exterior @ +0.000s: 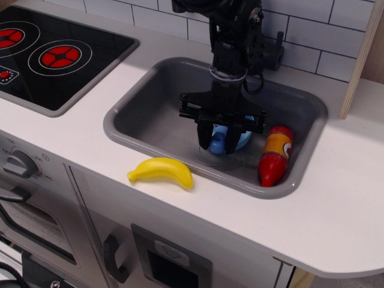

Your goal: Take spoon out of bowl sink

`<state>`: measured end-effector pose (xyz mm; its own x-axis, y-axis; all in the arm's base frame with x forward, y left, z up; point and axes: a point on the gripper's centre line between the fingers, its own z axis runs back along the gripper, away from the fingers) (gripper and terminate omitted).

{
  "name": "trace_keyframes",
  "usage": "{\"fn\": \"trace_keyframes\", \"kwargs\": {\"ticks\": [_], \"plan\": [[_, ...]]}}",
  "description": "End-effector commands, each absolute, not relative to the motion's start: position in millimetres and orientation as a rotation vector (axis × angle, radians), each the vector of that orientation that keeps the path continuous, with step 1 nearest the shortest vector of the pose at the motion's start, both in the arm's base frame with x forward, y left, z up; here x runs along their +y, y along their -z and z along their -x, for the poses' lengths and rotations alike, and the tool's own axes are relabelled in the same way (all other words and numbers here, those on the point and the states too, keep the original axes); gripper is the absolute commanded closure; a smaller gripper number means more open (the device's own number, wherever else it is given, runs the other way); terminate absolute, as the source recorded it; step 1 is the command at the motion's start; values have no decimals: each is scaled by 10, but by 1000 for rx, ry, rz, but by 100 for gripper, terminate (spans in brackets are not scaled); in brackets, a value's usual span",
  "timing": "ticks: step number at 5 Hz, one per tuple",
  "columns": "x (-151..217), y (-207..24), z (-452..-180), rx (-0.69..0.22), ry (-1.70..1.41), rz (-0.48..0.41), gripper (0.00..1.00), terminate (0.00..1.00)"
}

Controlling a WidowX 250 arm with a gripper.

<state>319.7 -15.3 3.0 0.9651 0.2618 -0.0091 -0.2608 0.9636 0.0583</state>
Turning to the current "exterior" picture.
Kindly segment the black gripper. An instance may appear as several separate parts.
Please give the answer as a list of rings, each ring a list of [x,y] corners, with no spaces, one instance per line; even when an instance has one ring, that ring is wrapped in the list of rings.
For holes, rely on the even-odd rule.
[[[261,92],[263,82],[255,90],[248,88],[247,81],[222,82],[213,80],[211,89],[205,92],[180,94],[179,115],[197,124],[199,145],[207,150],[211,142],[214,124],[227,126],[226,155],[232,154],[246,131],[262,133],[267,110],[251,102],[247,96]]]

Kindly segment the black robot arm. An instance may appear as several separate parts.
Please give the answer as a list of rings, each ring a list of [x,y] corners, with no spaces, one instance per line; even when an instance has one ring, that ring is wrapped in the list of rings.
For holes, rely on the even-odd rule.
[[[247,130],[263,131],[266,113],[244,96],[247,76],[262,75],[266,43],[261,1],[172,1],[176,13],[198,13],[209,19],[211,88],[185,92],[181,117],[195,120],[199,145],[208,149],[215,125],[227,127],[224,151],[231,154]]]

